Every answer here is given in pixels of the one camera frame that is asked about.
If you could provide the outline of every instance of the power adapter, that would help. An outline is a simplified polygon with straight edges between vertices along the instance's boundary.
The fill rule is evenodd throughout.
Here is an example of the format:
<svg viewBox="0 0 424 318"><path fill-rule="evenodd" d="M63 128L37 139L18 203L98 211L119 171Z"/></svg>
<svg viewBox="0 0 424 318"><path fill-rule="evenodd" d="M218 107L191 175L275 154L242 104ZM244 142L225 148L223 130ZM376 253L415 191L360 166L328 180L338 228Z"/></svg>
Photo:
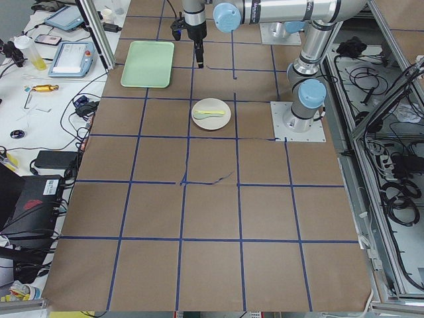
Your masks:
<svg viewBox="0 0 424 318"><path fill-rule="evenodd" d="M122 28L118 25L113 25L111 23L103 23L103 30L108 31L108 32L119 32L120 30L122 30Z"/></svg>

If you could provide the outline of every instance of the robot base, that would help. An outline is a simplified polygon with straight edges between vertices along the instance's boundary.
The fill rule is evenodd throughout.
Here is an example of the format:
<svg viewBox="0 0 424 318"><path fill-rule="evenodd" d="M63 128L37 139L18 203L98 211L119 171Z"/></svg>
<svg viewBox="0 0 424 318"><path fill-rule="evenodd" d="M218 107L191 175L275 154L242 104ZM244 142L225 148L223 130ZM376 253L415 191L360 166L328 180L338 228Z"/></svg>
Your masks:
<svg viewBox="0 0 424 318"><path fill-rule="evenodd" d="M292 45L300 46L302 44L298 32L289 35L287 38L282 36L274 36L271 30L272 25L275 23L260 23L260 37L263 44L276 44L276 45Z"/></svg>
<svg viewBox="0 0 424 318"><path fill-rule="evenodd" d="M292 102L271 102L272 123L274 125L274 136L279 141L288 142L325 142L325 134L321 121L314 121L311 129L307 132L293 132L283 122L283 114L292 106Z"/></svg>

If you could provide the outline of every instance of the blue circular cap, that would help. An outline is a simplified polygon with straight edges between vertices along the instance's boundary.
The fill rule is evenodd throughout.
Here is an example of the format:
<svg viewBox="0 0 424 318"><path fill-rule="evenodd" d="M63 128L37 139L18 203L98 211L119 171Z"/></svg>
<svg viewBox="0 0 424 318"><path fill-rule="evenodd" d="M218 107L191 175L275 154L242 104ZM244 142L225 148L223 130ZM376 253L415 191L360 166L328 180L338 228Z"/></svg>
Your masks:
<svg viewBox="0 0 424 318"><path fill-rule="evenodd" d="M319 108L325 99L327 90L318 79L307 79L299 87L299 100L309 108Z"/></svg>
<svg viewBox="0 0 424 318"><path fill-rule="evenodd" d="M284 27L287 32L296 33L305 27L305 21L288 21L284 23Z"/></svg>
<svg viewBox="0 0 424 318"><path fill-rule="evenodd" d="M222 2L214 8L213 19L221 32L229 33L240 26L241 14L235 5Z"/></svg>

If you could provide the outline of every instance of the green tray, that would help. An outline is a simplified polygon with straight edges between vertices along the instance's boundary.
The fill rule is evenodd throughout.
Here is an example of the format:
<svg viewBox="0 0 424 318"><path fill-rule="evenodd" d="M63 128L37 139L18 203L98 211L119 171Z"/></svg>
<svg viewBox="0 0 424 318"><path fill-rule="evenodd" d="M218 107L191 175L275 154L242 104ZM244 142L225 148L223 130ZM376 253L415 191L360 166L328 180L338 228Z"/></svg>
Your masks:
<svg viewBox="0 0 424 318"><path fill-rule="evenodd" d="M174 43L134 41L125 61L121 85L165 88L170 84Z"/></svg>

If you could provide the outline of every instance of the white plate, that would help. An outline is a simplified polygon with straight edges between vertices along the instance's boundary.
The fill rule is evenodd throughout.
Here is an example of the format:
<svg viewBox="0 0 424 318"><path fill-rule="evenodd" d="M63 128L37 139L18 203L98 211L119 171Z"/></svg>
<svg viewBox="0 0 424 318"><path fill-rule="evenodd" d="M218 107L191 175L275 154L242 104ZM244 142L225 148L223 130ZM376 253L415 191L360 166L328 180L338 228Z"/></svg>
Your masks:
<svg viewBox="0 0 424 318"><path fill-rule="evenodd" d="M194 111L224 111L225 115L222 117L208 117L204 119L196 119L193 114ZM217 129L223 128L231 118L231 110L228 105L216 98L206 98L198 101L191 110L191 119L194 123L206 130L215 131Z"/></svg>

